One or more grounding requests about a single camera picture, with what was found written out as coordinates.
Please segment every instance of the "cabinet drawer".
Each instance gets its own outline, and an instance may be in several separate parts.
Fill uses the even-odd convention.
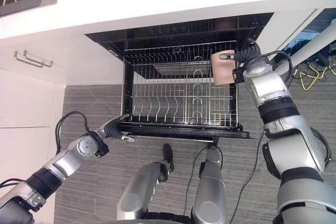
[[[48,56],[41,55],[39,52],[31,52],[29,51],[29,48],[16,49],[12,47],[1,47],[0,48],[0,68],[23,73],[25,75],[36,77],[38,79],[42,79],[46,81],[52,81],[52,82],[56,82],[60,84],[65,83],[66,70],[63,67],[58,66],[56,62],[52,64],[51,68],[48,68],[48,67],[38,68],[32,65],[29,65],[27,63],[18,61],[14,58],[14,53],[15,51],[17,51],[18,52],[17,58],[27,61],[23,57],[24,50],[27,50],[28,56],[31,58],[34,58],[35,60],[44,61],[47,63],[49,63],[50,60],[53,60],[53,59],[48,59]]]
[[[55,84],[0,69],[0,127],[50,127]]]

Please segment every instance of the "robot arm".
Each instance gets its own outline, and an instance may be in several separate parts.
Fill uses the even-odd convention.
[[[0,223],[34,223],[29,211],[37,212],[47,198],[83,165],[85,157],[106,155],[109,149],[103,142],[105,138],[114,137],[134,142],[132,137],[123,135],[118,130],[123,118],[124,116],[111,120],[89,135],[85,134],[73,141],[66,150],[0,198]]]
[[[336,223],[336,192],[321,177],[321,149],[286,85],[263,57],[251,60],[243,77],[269,138],[262,149],[267,168],[281,179],[274,224]]]

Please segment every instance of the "drawer handle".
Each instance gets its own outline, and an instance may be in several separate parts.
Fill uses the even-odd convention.
[[[27,56],[27,50],[24,50],[24,51],[23,51],[23,57],[24,57],[25,59],[27,59],[28,61],[19,59],[19,58],[17,57],[17,51],[14,52],[14,58],[15,58],[16,60],[21,61],[21,62],[24,62],[24,63],[29,64],[29,65],[32,65],[32,66],[34,66],[34,67],[38,67],[38,68],[48,67],[48,68],[51,68],[51,67],[53,66],[53,61],[50,61],[50,63],[47,65],[47,64],[45,64],[44,61],[37,61],[37,60],[34,60],[34,59],[32,59],[32,58],[29,58],[29,57]]]

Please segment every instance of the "black electrical cord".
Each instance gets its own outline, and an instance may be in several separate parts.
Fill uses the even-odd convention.
[[[213,145],[213,146],[215,146],[217,149],[219,149],[220,154],[221,154],[221,156],[222,156],[222,163],[220,164],[220,169],[222,169],[222,167],[223,167],[223,153],[222,153],[222,150],[221,150],[217,145]],[[188,191],[189,191],[190,183],[191,183],[191,181],[192,181],[192,179],[193,179],[193,176],[194,176],[194,169],[195,169],[196,160],[197,160],[198,156],[200,155],[200,153],[201,153],[203,150],[208,149],[209,147],[210,147],[210,146],[207,146],[207,147],[204,147],[203,149],[201,149],[201,150],[199,151],[199,153],[196,155],[195,159],[194,159],[193,168],[192,168],[192,170],[191,170],[191,176],[190,176],[190,179],[189,179],[189,182],[188,182],[188,185],[187,185],[187,190],[186,190],[186,192],[185,192],[185,202],[184,202],[184,211],[183,211],[183,215],[185,215],[185,211],[186,211],[186,209],[187,209]]]
[[[10,178],[10,179],[7,179],[3,182],[0,183],[0,188],[3,188],[3,187],[6,187],[6,186],[15,186],[19,183],[9,183],[7,184],[7,182],[11,182],[11,181],[18,181],[18,182],[22,182],[24,181],[23,179],[19,179],[19,178]]]
[[[232,221],[233,219],[235,218],[235,215],[236,215],[236,212],[237,212],[237,209],[238,209],[238,206],[239,206],[239,202],[240,202],[240,197],[242,196],[242,193],[243,193],[243,190],[245,189],[245,187],[247,186],[247,184],[251,181],[255,171],[256,171],[256,168],[257,168],[257,163],[258,163],[258,157],[259,157],[259,147],[260,147],[260,144],[261,144],[261,140],[263,139],[263,136],[264,136],[264,132],[262,132],[261,136],[260,136],[260,139],[258,141],[258,145],[257,145],[257,154],[256,154],[256,161],[254,163],[254,167],[253,167],[253,170],[252,170],[252,173],[250,174],[250,176],[247,178],[246,182],[244,183],[244,185],[242,186],[241,190],[240,190],[240,193],[239,193],[239,196],[238,196],[238,200],[237,200],[237,205],[236,205],[236,208],[232,214],[232,217],[231,217],[231,220],[230,220],[230,223],[229,224],[232,224]]]
[[[60,151],[61,151],[61,142],[60,142],[60,129],[61,129],[61,126],[62,126],[62,124],[63,124],[63,122],[64,122],[64,120],[66,118],[68,118],[69,116],[74,115],[74,114],[80,114],[80,115],[83,116],[83,118],[84,118],[84,128],[85,128],[87,134],[94,139],[94,137],[90,133],[90,130],[89,130],[89,127],[88,127],[88,121],[87,121],[86,116],[83,113],[79,112],[79,111],[71,111],[71,112],[65,114],[58,121],[58,123],[56,124],[56,128],[55,128],[55,139],[56,139],[56,147],[57,147],[56,154],[60,153]]]
[[[326,140],[326,138],[318,131],[316,130],[315,128],[313,127],[310,127],[311,131],[313,132],[314,136],[321,141],[321,143],[325,146],[325,152],[326,152],[326,157],[324,159],[324,165],[325,167],[328,166],[329,164],[329,161],[331,160],[331,156],[332,156],[332,153],[331,153],[331,149],[330,149],[330,146],[328,144],[328,141]]]
[[[222,167],[223,167],[223,152],[222,152],[222,150],[217,145],[215,145],[215,147],[219,150],[219,152],[221,154],[221,157],[222,157],[222,161],[220,163],[220,169],[222,169]]]
[[[262,57],[268,57],[270,55],[275,55],[275,54],[280,54],[280,55],[284,55],[286,56],[286,59],[288,61],[288,72],[287,72],[287,76],[284,80],[284,82],[287,82],[289,80],[289,78],[292,76],[292,69],[293,69],[293,63],[292,63],[292,60],[290,58],[290,55],[284,51],[280,51],[280,50],[276,50],[276,51],[273,51],[273,52],[269,52],[268,54],[264,54],[262,55]]]

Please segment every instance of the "wire rack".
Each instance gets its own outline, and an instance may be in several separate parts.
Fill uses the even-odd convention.
[[[132,92],[124,93],[131,122],[236,127],[237,87],[215,86],[210,61],[236,48],[236,41],[224,41],[126,50],[124,61],[134,70]]]

